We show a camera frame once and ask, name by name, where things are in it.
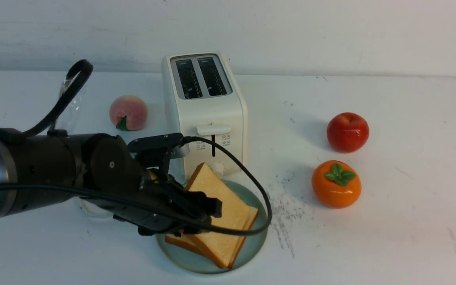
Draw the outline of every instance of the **red apple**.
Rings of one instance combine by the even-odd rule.
[[[326,136],[335,151],[354,152],[360,149],[369,138],[369,125],[360,115],[344,112],[333,117],[328,123]]]
[[[117,98],[110,106],[110,121],[119,130],[136,131],[143,128],[147,120],[147,105],[137,96],[125,95]]]

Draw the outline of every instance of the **white toaster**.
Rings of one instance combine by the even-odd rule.
[[[246,165],[247,107],[226,56],[166,56],[161,73],[168,131],[215,141]],[[202,162],[220,178],[240,171],[227,155],[204,142],[192,142],[181,151],[182,158],[170,162],[176,178],[188,180]]]

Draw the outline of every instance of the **artificial peach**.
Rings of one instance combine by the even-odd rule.
[[[147,121],[147,105],[137,96],[125,95],[110,106],[110,121],[119,130],[136,131]]]

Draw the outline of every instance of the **bread slice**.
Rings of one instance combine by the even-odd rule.
[[[204,192],[207,197],[217,198],[222,202],[222,215],[220,218],[212,217],[212,225],[237,230],[244,228],[249,215],[249,206],[233,193],[205,163],[197,166],[185,188],[191,192]],[[230,265],[239,237],[208,232],[191,235],[190,240],[217,267],[226,268]]]
[[[253,224],[255,223],[255,220],[257,217],[258,217],[258,209],[254,208],[254,207],[249,207],[249,215],[247,216],[243,229],[244,230],[251,229],[253,227]],[[237,244],[235,246],[235,250],[232,254],[232,259],[230,260],[230,263],[228,264],[228,268],[230,268],[230,269],[233,268],[235,260],[237,259],[240,249],[244,245],[245,241],[246,241],[245,236],[238,237]],[[180,237],[177,237],[172,234],[168,234],[165,236],[165,242],[168,242],[172,245],[176,245],[178,247],[182,247],[183,249],[191,251],[192,253],[205,257],[205,254],[203,254],[203,252],[201,252],[201,250],[191,241],[191,239],[189,238],[188,235],[182,235]]]

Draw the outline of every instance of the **light blue plate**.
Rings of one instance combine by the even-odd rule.
[[[257,229],[261,227],[265,222],[266,212],[260,200],[249,189],[238,183],[227,180],[223,180],[223,182],[247,205],[258,209],[258,217],[256,217],[255,224],[252,228]],[[165,242],[165,235],[157,235],[156,238],[163,253],[177,266],[198,274],[222,274],[235,270],[253,259],[263,246],[267,231],[265,230],[262,233],[246,238],[232,269],[220,269],[212,261],[203,256]]]

